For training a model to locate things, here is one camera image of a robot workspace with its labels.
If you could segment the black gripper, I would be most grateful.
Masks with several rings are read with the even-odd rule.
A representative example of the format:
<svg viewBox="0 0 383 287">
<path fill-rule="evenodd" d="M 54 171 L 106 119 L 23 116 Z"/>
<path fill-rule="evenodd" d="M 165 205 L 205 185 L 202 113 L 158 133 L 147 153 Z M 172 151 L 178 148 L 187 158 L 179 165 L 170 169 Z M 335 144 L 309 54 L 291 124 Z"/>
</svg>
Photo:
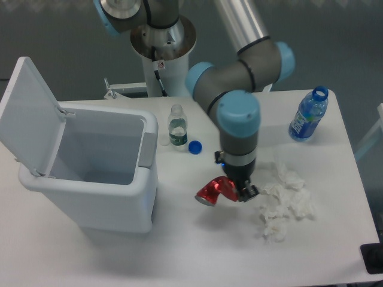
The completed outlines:
<svg viewBox="0 0 383 287">
<path fill-rule="evenodd" d="M 235 183 L 239 192 L 239 202 L 247 202 L 259 194 L 250 180 L 255 168 L 256 150 L 245 155 L 233 155 L 219 150 L 214 153 L 214 157 L 215 162 L 222 166 L 227 177 Z"/>
</svg>

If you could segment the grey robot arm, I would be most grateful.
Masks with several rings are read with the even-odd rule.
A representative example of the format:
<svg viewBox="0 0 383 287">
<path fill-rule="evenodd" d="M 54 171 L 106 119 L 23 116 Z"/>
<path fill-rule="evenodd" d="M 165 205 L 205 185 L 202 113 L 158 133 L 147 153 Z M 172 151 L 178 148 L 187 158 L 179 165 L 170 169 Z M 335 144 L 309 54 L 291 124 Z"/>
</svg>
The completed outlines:
<svg viewBox="0 0 383 287">
<path fill-rule="evenodd" d="M 141 57 L 150 97 L 190 96 L 220 132 L 215 160 L 224 175 L 212 180 L 196 200 L 213 206 L 218 196 L 246 202 L 257 195 L 250 177 L 257 153 L 260 107 L 254 92 L 287 78 L 294 70 L 291 48 L 273 42 L 253 1 L 216 1 L 237 59 L 216 68 L 189 66 L 196 30 L 179 12 L 178 1 L 95 1 L 106 30 L 130 32 Z"/>
</svg>

